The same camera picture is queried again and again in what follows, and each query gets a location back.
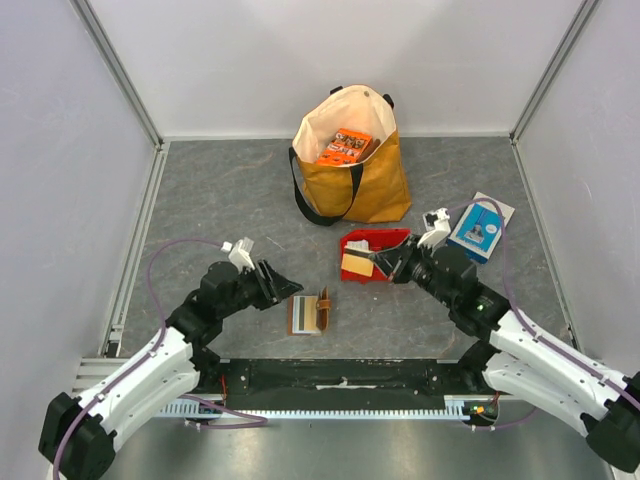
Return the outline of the red plastic bin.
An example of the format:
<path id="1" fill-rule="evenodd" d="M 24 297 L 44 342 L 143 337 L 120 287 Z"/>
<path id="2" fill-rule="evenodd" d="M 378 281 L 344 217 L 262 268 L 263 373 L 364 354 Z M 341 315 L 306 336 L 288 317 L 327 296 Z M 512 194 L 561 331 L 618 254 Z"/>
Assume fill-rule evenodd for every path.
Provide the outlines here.
<path id="1" fill-rule="evenodd" d="M 384 229 L 359 229 L 354 230 L 340 239 L 340 252 L 345 253 L 345 248 L 349 242 L 366 241 L 370 250 L 379 251 L 395 247 L 400 244 L 408 235 L 408 228 L 384 228 Z M 386 277 L 374 265 L 369 268 L 370 275 L 362 275 L 360 272 L 352 272 L 341 268 L 340 280 L 342 282 L 359 282 L 361 284 L 371 282 L 385 282 Z"/>

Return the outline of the brown leather card holder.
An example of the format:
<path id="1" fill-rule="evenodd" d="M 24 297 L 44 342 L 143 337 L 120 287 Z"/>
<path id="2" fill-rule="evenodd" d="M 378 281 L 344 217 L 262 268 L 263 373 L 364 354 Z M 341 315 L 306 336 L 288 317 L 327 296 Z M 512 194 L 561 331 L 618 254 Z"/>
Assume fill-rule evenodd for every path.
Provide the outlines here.
<path id="1" fill-rule="evenodd" d="M 292 302 L 294 296 L 317 296 L 317 309 L 318 309 L 318 325 L 320 327 L 319 334 L 313 335 L 300 335 L 292 333 Z M 331 299 L 329 295 L 329 289 L 324 287 L 317 295 L 294 295 L 288 299 L 287 305 L 287 333 L 290 336 L 322 336 L 329 327 L 329 317 L 331 311 Z"/>

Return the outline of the blue white box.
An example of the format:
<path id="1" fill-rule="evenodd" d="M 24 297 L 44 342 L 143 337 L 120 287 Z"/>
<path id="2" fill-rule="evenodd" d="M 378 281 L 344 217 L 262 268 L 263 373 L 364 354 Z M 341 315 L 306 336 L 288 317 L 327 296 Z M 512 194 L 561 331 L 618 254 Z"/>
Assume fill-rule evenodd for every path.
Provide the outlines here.
<path id="1" fill-rule="evenodd" d="M 486 264 L 502 238 L 515 209 L 488 195 L 477 192 L 446 240 L 461 247 L 472 260 Z"/>

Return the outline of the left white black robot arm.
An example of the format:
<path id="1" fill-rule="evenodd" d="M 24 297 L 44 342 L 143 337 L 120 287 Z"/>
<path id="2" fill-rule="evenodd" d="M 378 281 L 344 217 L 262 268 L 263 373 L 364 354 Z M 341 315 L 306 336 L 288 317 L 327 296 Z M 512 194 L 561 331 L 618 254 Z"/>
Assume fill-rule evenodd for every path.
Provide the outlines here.
<path id="1" fill-rule="evenodd" d="M 53 478 L 100 478 L 164 406 L 194 389 L 216 388 L 220 358 L 208 346 L 226 318 L 247 308 L 264 311 L 302 288 L 265 260 L 253 268 L 213 263 L 141 350 L 80 394 L 62 392 L 49 402 L 38 450 Z"/>

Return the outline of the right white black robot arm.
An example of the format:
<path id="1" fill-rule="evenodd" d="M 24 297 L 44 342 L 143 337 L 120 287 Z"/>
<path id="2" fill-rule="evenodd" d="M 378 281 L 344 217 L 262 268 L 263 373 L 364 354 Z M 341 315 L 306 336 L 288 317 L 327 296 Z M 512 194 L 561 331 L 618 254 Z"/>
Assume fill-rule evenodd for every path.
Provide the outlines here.
<path id="1" fill-rule="evenodd" d="M 467 392 L 487 387 L 562 420 L 602 460 L 627 473 L 639 468 L 639 377 L 625 375 L 557 339 L 483 284 L 475 264 L 455 246 L 437 249 L 408 236 L 369 254 L 396 284 L 415 282 L 443 304 L 476 343 L 458 368 Z"/>

